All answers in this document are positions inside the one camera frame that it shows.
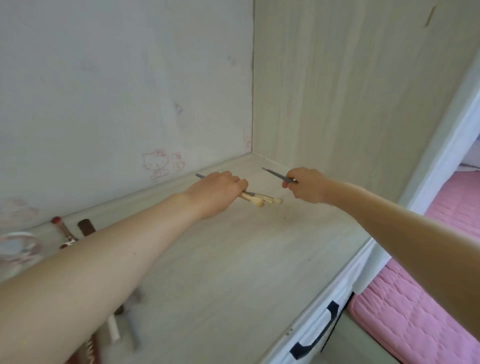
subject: pink mattress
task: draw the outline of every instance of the pink mattress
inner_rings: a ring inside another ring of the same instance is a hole
[[[425,214],[480,238],[480,172],[456,172]],[[480,364],[480,344],[393,259],[348,310],[404,364]]]

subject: pink bedding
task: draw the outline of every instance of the pink bedding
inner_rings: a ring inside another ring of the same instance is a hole
[[[456,172],[425,215],[480,238],[480,172]],[[393,259],[348,310],[404,364],[480,364],[480,343]]]

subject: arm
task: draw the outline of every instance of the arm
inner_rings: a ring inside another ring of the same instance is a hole
[[[461,325],[480,340],[480,242],[360,187],[297,168],[296,198],[351,215]]]
[[[63,363],[115,311],[163,251],[248,186],[212,173],[0,285],[0,363]]]

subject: forearm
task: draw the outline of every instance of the forearm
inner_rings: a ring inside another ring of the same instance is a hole
[[[331,182],[326,202],[351,215],[411,276],[480,339],[480,244],[347,183]]]
[[[0,363],[64,361],[197,215],[175,194],[0,285]]]

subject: brush bristles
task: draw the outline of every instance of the brush bristles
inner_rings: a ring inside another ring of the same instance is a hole
[[[256,197],[256,196],[252,196],[250,202],[257,207],[262,207],[265,204],[265,202],[260,197]]]

